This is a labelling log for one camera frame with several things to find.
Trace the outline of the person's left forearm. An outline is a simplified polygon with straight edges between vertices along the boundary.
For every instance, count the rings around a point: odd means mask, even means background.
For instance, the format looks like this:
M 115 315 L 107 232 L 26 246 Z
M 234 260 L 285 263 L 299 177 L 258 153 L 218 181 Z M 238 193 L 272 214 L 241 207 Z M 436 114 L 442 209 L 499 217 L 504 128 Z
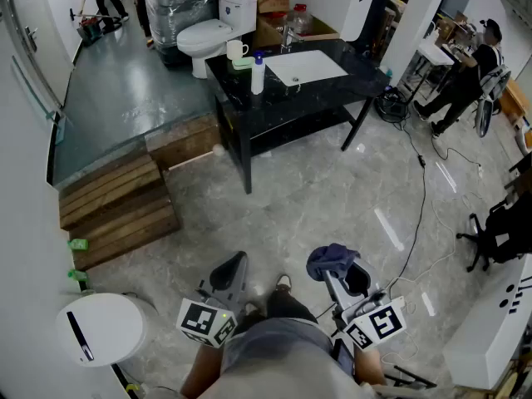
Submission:
M 201 345 L 180 394 L 187 399 L 197 399 L 207 391 L 219 378 L 223 354 L 222 347 Z

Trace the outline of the white and black standing machine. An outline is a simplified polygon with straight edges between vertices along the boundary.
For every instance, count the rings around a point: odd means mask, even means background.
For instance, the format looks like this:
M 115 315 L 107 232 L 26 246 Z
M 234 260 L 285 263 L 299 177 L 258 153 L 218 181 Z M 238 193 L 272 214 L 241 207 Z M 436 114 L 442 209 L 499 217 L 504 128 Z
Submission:
M 350 0 L 340 33 L 342 40 L 353 42 L 359 38 L 371 4 L 372 0 Z

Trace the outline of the white bottle with blue cap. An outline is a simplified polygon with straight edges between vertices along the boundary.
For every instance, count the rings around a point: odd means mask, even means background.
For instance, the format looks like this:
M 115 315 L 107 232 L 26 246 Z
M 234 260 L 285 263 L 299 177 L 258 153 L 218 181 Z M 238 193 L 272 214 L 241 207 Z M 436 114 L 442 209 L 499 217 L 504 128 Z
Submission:
M 264 90 L 265 67 L 264 53 L 262 51 L 255 51 L 251 75 L 251 92 L 256 96 Z

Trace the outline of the black smartphone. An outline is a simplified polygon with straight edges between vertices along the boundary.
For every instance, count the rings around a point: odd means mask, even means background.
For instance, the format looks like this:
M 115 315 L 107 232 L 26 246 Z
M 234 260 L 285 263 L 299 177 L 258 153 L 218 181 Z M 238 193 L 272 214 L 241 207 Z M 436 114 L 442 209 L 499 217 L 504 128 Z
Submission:
M 354 357 L 341 338 L 337 338 L 334 342 L 332 358 L 348 376 L 353 377 Z

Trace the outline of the wooden platform beam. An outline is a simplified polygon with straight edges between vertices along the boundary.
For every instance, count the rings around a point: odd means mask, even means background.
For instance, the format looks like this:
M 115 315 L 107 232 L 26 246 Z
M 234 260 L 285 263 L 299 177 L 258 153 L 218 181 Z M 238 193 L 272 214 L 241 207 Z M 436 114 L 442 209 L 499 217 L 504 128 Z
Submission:
M 145 136 L 146 149 L 162 170 L 208 154 L 221 144 L 214 113 L 177 121 Z

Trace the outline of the white desk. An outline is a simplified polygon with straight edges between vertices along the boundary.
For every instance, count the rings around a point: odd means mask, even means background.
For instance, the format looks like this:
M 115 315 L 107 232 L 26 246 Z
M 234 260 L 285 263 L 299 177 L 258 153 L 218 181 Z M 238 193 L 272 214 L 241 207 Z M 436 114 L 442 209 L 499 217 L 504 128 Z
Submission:
M 429 63 L 429 68 L 423 73 L 420 82 L 411 94 L 411 98 L 414 98 L 416 93 L 420 90 L 434 67 L 452 67 L 454 65 L 454 61 L 444 51 L 442 51 L 434 42 L 427 41 L 426 39 L 421 41 L 416 51 Z

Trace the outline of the white sink basin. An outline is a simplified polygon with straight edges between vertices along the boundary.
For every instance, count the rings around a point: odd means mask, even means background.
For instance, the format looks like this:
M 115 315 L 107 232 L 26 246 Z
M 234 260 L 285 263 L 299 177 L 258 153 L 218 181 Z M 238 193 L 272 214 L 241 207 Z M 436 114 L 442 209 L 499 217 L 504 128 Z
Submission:
M 333 59 L 320 50 L 266 57 L 264 62 L 285 86 L 299 86 L 348 75 Z M 298 77 L 299 82 L 293 82 L 293 77 Z

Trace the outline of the white toilet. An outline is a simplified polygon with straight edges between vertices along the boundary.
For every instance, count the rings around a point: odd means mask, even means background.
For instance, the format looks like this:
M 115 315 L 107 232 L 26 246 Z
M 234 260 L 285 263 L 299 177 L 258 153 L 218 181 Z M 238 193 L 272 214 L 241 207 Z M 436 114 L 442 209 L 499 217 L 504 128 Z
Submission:
M 198 22 L 176 38 L 178 49 L 192 60 L 192 75 L 207 77 L 205 61 L 226 53 L 228 41 L 256 29 L 257 0 L 219 0 L 219 17 Z

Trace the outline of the person's light shirt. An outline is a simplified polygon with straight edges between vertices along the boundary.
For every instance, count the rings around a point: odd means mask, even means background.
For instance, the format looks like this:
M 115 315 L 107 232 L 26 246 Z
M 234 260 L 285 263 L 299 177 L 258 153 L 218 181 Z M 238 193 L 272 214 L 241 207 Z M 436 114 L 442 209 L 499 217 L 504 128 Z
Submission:
M 219 378 L 198 399 L 378 399 L 331 357 L 314 323 L 271 318 L 225 344 Z

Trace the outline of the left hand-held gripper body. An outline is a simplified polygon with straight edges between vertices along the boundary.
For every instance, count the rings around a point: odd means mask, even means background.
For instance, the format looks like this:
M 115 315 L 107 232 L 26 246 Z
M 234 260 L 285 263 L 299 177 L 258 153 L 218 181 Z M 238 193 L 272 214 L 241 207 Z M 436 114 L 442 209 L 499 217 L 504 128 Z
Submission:
M 216 289 L 208 280 L 201 280 L 197 288 L 199 299 L 182 300 L 176 327 L 192 341 L 221 348 L 237 327 L 243 310 L 240 296 L 245 289 L 245 281 Z

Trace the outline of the dark blue cloth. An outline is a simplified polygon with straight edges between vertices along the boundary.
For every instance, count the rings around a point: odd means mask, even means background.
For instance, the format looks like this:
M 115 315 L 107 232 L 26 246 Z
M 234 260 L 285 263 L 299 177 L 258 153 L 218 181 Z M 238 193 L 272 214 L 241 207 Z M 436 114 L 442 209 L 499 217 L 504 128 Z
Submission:
M 348 270 L 359 259 L 356 250 L 348 249 L 345 245 L 332 243 L 328 246 L 316 248 L 309 255 L 306 270 L 310 278 L 323 282 L 328 271 L 334 278 L 345 278 Z

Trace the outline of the green mop bucket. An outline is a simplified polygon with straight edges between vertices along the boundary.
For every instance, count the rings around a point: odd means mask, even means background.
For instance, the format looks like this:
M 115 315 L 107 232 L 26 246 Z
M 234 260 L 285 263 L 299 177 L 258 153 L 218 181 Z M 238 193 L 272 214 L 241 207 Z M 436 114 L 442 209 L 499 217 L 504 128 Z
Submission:
M 100 20 L 97 17 L 82 17 L 77 32 L 84 46 L 89 47 L 102 37 Z

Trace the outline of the black office chair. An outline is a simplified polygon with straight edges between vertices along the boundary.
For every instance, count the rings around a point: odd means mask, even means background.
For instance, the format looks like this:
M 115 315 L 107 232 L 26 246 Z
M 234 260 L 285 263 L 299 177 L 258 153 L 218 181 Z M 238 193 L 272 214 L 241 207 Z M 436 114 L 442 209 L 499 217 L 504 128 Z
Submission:
M 476 234 L 457 233 L 457 239 L 468 239 L 476 244 L 473 263 L 466 268 L 468 273 L 475 269 L 480 258 L 486 271 L 490 261 L 503 264 L 512 259 L 520 259 L 532 253 L 532 233 L 526 224 L 532 219 L 532 194 L 525 191 L 512 205 L 506 199 L 490 209 L 482 229 L 476 214 L 469 219 L 475 222 Z

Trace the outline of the large cardboard box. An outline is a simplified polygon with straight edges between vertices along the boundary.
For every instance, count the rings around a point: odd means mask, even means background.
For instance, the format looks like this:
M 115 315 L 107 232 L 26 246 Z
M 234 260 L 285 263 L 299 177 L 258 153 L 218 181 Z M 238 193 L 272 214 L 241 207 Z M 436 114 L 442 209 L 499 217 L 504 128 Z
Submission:
M 269 13 L 260 14 L 257 17 L 256 31 L 253 37 L 253 48 L 259 49 L 262 47 L 269 47 L 281 45 L 282 34 L 277 32 L 268 23 Z M 328 26 L 325 22 L 313 17 L 312 32 L 308 35 L 299 35 L 304 41 L 321 41 L 338 39 L 340 34 Z M 288 13 L 288 25 L 293 29 L 293 12 Z

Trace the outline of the black marble vanity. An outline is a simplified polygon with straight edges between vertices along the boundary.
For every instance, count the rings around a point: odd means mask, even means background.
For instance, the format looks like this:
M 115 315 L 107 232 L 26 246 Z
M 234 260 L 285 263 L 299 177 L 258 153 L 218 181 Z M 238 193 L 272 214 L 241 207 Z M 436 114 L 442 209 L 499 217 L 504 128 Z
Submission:
M 252 192 L 251 160 L 256 155 L 342 123 L 351 126 L 341 147 L 346 150 L 372 103 L 389 85 L 378 66 L 341 39 L 296 42 L 286 53 L 279 45 L 262 52 L 265 59 L 313 50 L 324 52 L 348 75 L 285 86 L 265 67 L 264 90 L 256 96 L 251 92 L 251 71 L 236 71 L 225 56 L 206 63 L 220 137 L 240 171 L 246 194 Z

